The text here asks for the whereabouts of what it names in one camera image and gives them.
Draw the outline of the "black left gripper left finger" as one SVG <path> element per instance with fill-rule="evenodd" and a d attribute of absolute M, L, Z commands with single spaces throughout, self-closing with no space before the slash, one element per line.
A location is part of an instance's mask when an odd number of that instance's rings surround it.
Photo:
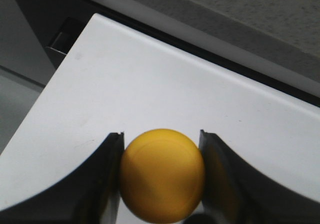
<path fill-rule="evenodd" d="M 2 224 L 114 224 L 124 134 L 110 133 L 75 170 L 39 194 L 6 208 Z"/>

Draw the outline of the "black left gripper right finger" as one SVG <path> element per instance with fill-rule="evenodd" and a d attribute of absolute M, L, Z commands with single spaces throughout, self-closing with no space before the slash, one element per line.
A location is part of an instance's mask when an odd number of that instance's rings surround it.
<path fill-rule="evenodd" d="M 200 132 L 202 204 L 218 224 L 318 224 L 320 204 L 264 175 L 217 134 Z"/>

